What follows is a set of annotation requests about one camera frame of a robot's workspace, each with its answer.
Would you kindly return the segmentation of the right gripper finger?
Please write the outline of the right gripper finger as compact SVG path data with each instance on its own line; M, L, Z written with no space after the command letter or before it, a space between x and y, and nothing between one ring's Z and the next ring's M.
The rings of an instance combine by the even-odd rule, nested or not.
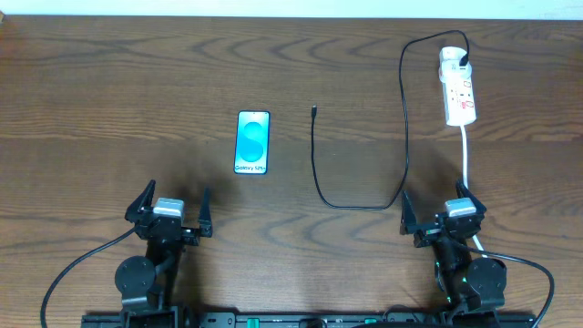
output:
M402 192L402 214L400 221L400 233L402 235L413 234L416 231L417 220L411 200L406 191Z
M477 197L465 186L461 179L455 183L455 190L459 199L468 198L472 201L473 205L476 207L477 213L486 213L486 206L477 199Z

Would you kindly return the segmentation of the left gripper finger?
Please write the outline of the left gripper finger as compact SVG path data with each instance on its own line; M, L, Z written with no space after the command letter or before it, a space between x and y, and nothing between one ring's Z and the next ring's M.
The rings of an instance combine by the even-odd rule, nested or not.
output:
M210 216L210 189L205 188L202 201L200 204L199 209L199 227L201 229L211 229L212 228L212 219Z
M125 220L131 223L141 221L147 213L151 212L151 203L156 188L156 181L152 179L140 195L128 206Z

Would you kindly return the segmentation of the blue Galaxy smartphone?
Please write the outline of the blue Galaxy smartphone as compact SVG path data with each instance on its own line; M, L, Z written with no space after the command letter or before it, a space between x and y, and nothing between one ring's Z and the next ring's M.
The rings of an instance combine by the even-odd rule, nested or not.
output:
M242 110L238 115L233 171L264 175L268 171L271 113Z

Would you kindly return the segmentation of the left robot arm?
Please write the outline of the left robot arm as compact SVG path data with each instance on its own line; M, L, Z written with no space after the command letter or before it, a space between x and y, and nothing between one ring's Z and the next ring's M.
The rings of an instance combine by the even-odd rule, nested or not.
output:
M184 225L184 201L153 200L156 181L151 180L128 206L125 220L147 243L146 254L119 264L115 284L121 293L120 321L123 327L196 327L198 321L189 307L174 305L172 293L179 273L182 253L198 246L213 233L210 191L204 190L196 228Z

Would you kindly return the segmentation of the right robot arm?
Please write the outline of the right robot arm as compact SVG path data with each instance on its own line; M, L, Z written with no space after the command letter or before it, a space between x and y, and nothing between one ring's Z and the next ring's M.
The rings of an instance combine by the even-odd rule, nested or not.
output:
M486 206L459 180L457 197L445 203L432 222L417 221L407 193L402 195L400 233L414 236L416 248L430 247L435 255L435 279L448 306L435 316L441 324L460 324L465 315L492 313L505 304L506 266L491 257L471 256L466 241L481 230Z

